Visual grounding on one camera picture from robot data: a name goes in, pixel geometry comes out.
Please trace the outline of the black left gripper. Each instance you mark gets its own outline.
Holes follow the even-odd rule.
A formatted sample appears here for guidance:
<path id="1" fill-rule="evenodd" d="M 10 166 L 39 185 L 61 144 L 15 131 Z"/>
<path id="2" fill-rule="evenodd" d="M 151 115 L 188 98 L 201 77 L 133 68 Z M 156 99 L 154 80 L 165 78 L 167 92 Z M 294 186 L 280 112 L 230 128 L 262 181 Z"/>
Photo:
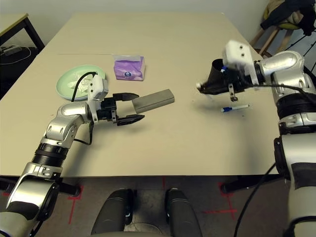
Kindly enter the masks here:
<path id="1" fill-rule="evenodd" d="M 113 97 L 105 98 L 100 103 L 100 108 L 96 110 L 98 120 L 106 120 L 116 123 L 117 126 L 129 125 L 140 121 L 144 115 L 128 115 L 123 118 L 117 116 L 116 101 L 130 101 L 138 98 L 135 93 L 114 93 Z"/>

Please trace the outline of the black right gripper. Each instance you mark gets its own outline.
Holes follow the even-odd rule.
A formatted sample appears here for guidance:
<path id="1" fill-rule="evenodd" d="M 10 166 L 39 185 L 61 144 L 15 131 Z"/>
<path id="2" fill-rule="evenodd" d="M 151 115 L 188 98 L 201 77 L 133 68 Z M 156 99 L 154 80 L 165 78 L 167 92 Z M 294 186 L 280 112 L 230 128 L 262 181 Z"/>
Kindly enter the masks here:
<path id="1" fill-rule="evenodd" d="M 201 94 L 218 95 L 229 92 L 230 100 L 236 102 L 238 100 L 236 93 L 244 92 L 248 88 L 252 88 L 253 84 L 249 76 L 245 76 L 244 70 L 236 71 L 226 69 L 223 72 L 224 84 L 197 83 L 197 90 Z"/>

